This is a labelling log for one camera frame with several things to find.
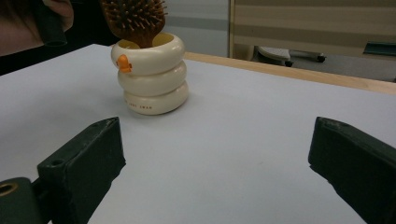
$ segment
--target dark clothing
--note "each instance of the dark clothing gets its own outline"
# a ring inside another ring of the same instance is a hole
[[[119,40],[111,34],[98,0],[78,0],[72,4],[75,18],[73,27],[65,33],[67,44],[62,47],[43,46],[0,57],[0,76],[90,44],[109,46]]]

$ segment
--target wooden table edge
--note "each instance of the wooden table edge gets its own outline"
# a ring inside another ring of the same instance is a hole
[[[336,86],[349,87],[359,90],[376,91],[387,94],[396,94],[396,83],[372,80],[361,77],[347,77],[331,73],[316,72],[298,68],[282,67],[266,63],[254,63],[243,60],[224,58],[213,55],[205,55],[186,52],[184,59],[201,63],[213,63],[248,71],[266,73],[281,77],[291,77],[306,81],[314,81]]]

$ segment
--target stacked ring holder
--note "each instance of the stacked ring holder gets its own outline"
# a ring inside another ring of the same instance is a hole
[[[119,68],[118,81],[125,103],[144,115],[159,115],[181,106],[189,95],[185,47],[176,35],[159,33],[153,47],[141,49],[134,42],[120,40],[111,50]]]

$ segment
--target white tabletop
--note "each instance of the white tabletop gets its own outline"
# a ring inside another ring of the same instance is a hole
[[[396,147],[396,97],[186,61],[188,101],[142,116],[110,48],[89,46],[0,77],[0,179],[120,117],[127,165],[90,223],[364,223],[307,161],[315,118]]]

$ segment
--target wooden hairbrush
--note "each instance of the wooden hairbrush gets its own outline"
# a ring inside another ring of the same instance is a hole
[[[152,40],[165,26],[163,0],[99,0],[111,33],[151,48]]]

